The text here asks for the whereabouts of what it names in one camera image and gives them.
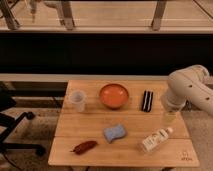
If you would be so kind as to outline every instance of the gray floor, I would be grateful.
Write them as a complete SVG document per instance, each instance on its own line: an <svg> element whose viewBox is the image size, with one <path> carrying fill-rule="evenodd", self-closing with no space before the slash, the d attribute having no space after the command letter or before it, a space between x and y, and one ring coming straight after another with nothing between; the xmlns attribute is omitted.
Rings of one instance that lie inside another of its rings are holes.
<svg viewBox="0 0 213 171"><path fill-rule="evenodd" d="M16 163L24 171L66 171L67 167L49 166L48 156L51 143L53 140L57 119L60 113L60 108L56 106L54 101L44 102L38 100L32 101L31 107L21 106L11 108L5 113L17 117L23 111L33 111L36 118L32 121L24 119L22 124L19 124L17 129L10 135L8 141L24 142L24 143L39 143L45 146L47 153L43 157L35 155L33 150L11 150L8 151L7 157ZM183 111L182 115L192 137L192 141L200 160L200 168L175 168L174 171L212 171L213 163L213 118L202 111ZM100 168L92 167L90 171L159 171L161 168Z"/></svg>

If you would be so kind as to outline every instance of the office chair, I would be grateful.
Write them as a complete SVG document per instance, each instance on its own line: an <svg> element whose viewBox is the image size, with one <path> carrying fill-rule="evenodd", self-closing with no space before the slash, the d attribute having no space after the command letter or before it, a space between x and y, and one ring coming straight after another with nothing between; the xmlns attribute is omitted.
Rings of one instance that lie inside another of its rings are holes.
<svg viewBox="0 0 213 171"><path fill-rule="evenodd" d="M0 91L0 111L15 106L16 102L7 94ZM0 153L5 152L7 149L35 149L38 156L45 153L45 148L39 144L20 144L20 143L7 143L4 140L16 128L23 118L32 120L35 114L32 112L24 112L17 119L0 113L0 126L6 129L0 134Z"/></svg>

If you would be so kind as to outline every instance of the sponge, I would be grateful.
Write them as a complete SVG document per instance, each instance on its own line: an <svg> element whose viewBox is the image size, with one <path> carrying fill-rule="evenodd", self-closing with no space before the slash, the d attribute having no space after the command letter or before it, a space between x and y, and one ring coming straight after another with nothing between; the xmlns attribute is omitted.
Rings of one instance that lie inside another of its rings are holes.
<svg viewBox="0 0 213 171"><path fill-rule="evenodd" d="M121 124L104 129L104 136L109 143L111 143L115 139L123 138L125 135L126 131Z"/></svg>

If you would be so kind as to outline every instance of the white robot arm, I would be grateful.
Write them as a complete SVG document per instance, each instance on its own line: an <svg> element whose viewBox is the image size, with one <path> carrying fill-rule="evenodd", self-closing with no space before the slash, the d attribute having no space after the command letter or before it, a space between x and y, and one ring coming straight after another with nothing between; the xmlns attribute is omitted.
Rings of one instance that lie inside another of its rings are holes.
<svg viewBox="0 0 213 171"><path fill-rule="evenodd" d="M205 85L209 78L208 70L202 65L193 65L172 72L168 76L168 89L161 102L169 111L181 110L186 100L213 116L213 90Z"/></svg>

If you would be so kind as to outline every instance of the bowl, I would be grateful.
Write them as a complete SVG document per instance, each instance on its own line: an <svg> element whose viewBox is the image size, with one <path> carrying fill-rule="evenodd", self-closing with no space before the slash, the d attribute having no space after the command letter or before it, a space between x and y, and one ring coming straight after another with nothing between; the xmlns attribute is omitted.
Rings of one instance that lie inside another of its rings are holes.
<svg viewBox="0 0 213 171"><path fill-rule="evenodd" d="M107 84L99 93L100 101L111 109L122 107L129 99L127 89L120 84Z"/></svg>

